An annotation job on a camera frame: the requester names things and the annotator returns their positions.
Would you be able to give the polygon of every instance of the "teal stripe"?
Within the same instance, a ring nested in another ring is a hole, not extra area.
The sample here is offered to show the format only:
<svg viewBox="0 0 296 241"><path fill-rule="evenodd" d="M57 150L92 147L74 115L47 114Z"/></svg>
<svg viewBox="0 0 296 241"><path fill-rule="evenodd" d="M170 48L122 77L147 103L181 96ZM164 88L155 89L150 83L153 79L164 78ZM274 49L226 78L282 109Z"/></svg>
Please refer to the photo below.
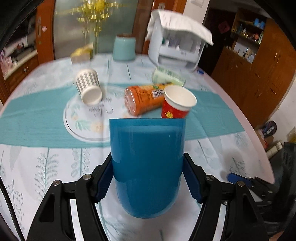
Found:
<svg viewBox="0 0 296 241"><path fill-rule="evenodd" d="M127 87L127 84L116 85ZM212 92L191 90L197 105L186 118L186 140L215 137L244 131L233 111ZM77 93L74 86L42 91L12 100L0 118L0 143L7 145L87 148L110 143L86 143L72 137L63 122L67 102ZM161 109L143 118L159 118Z"/></svg>

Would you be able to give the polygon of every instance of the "wooden shelf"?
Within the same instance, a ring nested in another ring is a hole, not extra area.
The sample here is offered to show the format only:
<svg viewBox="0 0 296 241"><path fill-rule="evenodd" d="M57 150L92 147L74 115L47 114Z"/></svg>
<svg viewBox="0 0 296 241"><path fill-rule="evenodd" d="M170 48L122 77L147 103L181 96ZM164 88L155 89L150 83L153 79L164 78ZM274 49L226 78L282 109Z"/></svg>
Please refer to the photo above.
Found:
<svg viewBox="0 0 296 241"><path fill-rule="evenodd" d="M243 36L243 35L241 35L241 34L238 34L238 33L236 33L236 32L232 32L232 33L236 34L236 35L239 36L240 38L243 38L243 39L249 41L249 42L252 43L252 44L255 44L256 46L260 46L260 44L257 43L257 42L255 42L253 39L246 38L245 36Z"/></svg>
<svg viewBox="0 0 296 241"><path fill-rule="evenodd" d="M247 25L247 26L250 26L251 28L253 28L254 30L257 30L257 31L259 31L259 32L264 31L264 29L259 28L259 27L255 26L254 24L249 23L249 22L246 22L246 21L244 21L244 20L238 20L238 22L241 22L241 23L243 23L243 24L245 24L245 25Z"/></svg>

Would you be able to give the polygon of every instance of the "table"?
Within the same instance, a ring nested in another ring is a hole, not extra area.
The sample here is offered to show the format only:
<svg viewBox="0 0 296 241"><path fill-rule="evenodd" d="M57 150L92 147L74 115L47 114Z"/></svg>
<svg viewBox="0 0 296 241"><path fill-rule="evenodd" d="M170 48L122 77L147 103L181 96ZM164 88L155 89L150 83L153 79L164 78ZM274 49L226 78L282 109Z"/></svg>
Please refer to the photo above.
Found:
<svg viewBox="0 0 296 241"><path fill-rule="evenodd" d="M84 68L97 71L103 102L84 106L73 85ZM71 64L70 58L36 68L16 88L0 112L0 175L25 238L35 212L55 179L76 181L102 164L110 152L109 118L132 118L123 102L124 88L151 84L155 66L147 56L114 62L110 54ZM197 96L197 109L186 120L185 152L195 164L221 181L229 172L274 182L265 151L251 125L231 98L207 74L174 69ZM160 110L142 117L157 117ZM138 219L121 207L112 180L96 205L109 240L188 240L201 205L184 177L173 207L154 219ZM214 240L220 240L226 208L222 205ZM71 201L77 240L83 240L75 201ZM0 213L16 234L0 193Z"/></svg>

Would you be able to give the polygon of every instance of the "teal ceramic pot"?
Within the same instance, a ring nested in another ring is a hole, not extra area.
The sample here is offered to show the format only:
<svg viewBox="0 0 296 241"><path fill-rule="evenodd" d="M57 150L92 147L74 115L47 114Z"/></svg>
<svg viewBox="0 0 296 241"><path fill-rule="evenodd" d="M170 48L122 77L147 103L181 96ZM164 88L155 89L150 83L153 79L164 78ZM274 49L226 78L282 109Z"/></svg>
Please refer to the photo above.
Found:
<svg viewBox="0 0 296 241"><path fill-rule="evenodd" d="M131 61L136 57L136 38L130 34L117 35L113 47L115 61Z"/></svg>

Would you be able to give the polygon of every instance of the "black cable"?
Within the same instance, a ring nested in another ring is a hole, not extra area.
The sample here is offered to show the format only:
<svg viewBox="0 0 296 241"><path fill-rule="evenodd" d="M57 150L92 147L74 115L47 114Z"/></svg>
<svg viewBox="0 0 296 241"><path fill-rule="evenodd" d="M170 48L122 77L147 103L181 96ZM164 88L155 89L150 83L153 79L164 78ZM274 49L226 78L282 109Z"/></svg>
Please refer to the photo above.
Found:
<svg viewBox="0 0 296 241"><path fill-rule="evenodd" d="M9 209L13 224L15 225L15 229L17 231L18 236L19 236L21 241L26 241L25 238L24 238L24 235L22 233L22 230L20 229L20 225L19 225L19 223L17 221L17 217L15 215L11 200L9 198L9 195L7 193L7 190L6 190L5 186L4 186L4 183L2 182L1 178L0 178L0 189L1 189L2 193L3 193L3 195L4 195L5 201L7 203L7 206L8 206L8 209Z"/></svg>

